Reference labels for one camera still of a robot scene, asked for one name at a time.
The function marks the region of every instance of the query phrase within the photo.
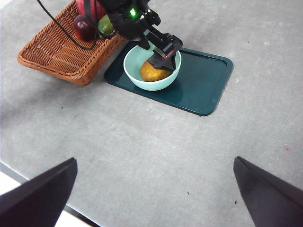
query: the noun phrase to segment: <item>brown wicker basket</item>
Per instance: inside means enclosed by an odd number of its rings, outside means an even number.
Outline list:
[[[89,47],[92,42],[81,41],[75,35],[73,21],[77,15],[76,0],[73,0],[56,19],[78,43]],[[119,35],[110,40],[98,39],[94,49],[86,51],[52,21],[19,52],[17,60],[29,68],[84,86],[92,81],[123,40]]]

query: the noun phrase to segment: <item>green led light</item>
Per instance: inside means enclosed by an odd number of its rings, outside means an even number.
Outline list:
[[[129,11],[132,15],[132,17],[135,17],[136,16],[136,10],[134,10],[134,8],[132,8],[130,11]]]

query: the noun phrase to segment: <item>black cable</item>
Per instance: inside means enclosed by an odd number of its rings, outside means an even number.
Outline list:
[[[97,20],[98,18],[98,15],[97,15],[97,0],[94,0],[95,1],[95,18]],[[59,26],[59,28],[69,37],[70,40],[72,40],[78,47],[84,49],[84,50],[87,50],[87,51],[90,51],[92,50],[95,46],[96,46],[96,43],[97,43],[97,39],[98,39],[98,25],[96,23],[96,32],[95,32],[95,40],[94,40],[94,43],[91,47],[85,47],[85,46],[82,46],[81,44],[79,44],[76,40],[74,40],[74,38],[64,29],[64,27],[47,11],[47,9],[44,7],[44,5],[41,3],[40,0],[37,0],[37,2],[39,3],[39,5],[41,6],[41,8],[47,13],[47,15]]]

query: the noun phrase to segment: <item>white floor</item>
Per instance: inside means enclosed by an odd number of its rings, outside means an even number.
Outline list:
[[[1,0],[0,1],[0,7],[3,8],[5,5],[7,5],[9,2],[11,2],[12,0]]]
[[[7,176],[6,174],[0,171],[0,195],[9,192],[10,190],[18,187],[19,185],[20,185],[19,182],[15,181],[14,179],[10,178],[9,176]],[[74,217],[70,213],[63,211],[55,227],[67,227],[67,226],[89,227],[89,225],[87,225],[83,221]]]

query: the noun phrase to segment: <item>gray countertop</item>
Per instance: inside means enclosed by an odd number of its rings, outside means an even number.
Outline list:
[[[45,1],[54,15],[68,3]],[[36,1],[14,0],[1,10],[1,160],[32,178],[75,157],[68,204],[103,227],[252,227],[236,156],[303,189],[302,1],[150,7],[184,47],[233,61],[215,112],[199,117],[107,84],[115,56],[86,87],[19,65],[50,19]]]

